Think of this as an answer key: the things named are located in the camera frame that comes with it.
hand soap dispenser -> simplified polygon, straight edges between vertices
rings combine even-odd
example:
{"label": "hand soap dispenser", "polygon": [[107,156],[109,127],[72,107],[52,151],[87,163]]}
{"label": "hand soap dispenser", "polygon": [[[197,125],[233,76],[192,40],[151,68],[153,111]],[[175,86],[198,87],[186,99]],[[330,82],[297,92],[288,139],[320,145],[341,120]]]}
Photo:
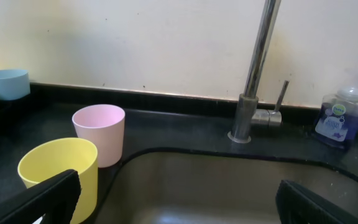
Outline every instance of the hand soap dispenser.
{"label": "hand soap dispenser", "polygon": [[358,88],[341,88],[325,95],[314,122],[313,135],[320,141],[349,149],[358,130]]}

countertop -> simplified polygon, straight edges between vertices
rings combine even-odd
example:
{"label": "countertop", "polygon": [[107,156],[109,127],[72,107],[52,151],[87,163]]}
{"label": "countertop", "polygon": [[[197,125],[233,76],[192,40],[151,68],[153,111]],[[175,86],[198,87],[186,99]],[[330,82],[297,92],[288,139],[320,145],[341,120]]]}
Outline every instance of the countertop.
{"label": "countertop", "polygon": [[[71,117],[85,105],[54,103],[31,113],[0,134],[0,202],[25,190],[17,174],[20,159],[34,147],[58,138],[75,137]],[[284,124],[280,129],[254,128],[249,144],[236,144],[227,137],[231,118],[195,116],[153,111],[126,110],[124,149],[120,162],[99,169],[98,207],[116,172],[130,158],[168,147],[172,151],[215,154],[325,166],[358,181],[358,134],[349,151],[326,146],[309,135],[309,126]]]}

white wall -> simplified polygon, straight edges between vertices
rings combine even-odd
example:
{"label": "white wall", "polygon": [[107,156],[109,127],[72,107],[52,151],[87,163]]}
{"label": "white wall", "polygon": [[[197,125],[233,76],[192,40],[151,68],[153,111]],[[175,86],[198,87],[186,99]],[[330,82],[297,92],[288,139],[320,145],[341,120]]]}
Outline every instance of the white wall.
{"label": "white wall", "polygon": [[[34,82],[237,100],[263,0],[0,0],[0,68]],[[358,0],[282,0],[258,96],[358,86]]]}

bottle label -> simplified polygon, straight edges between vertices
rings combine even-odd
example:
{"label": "bottle label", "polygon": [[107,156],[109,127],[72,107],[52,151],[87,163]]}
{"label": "bottle label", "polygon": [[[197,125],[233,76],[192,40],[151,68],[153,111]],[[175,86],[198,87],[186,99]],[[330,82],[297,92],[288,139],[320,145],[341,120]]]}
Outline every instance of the bottle label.
{"label": "bottle label", "polygon": [[332,108],[325,109],[325,115],[320,117],[316,132],[335,141],[343,142],[347,134],[347,125],[345,125],[346,108],[344,105],[336,104]]}

sink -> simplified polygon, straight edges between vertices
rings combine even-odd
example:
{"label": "sink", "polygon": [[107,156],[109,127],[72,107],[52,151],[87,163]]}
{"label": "sink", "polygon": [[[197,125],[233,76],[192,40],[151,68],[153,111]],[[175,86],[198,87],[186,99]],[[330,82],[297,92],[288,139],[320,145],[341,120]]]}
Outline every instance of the sink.
{"label": "sink", "polygon": [[151,152],[118,172],[96,223],[280,223],[275,194],[282,179],[358,218],[358,182],[324,167]]}

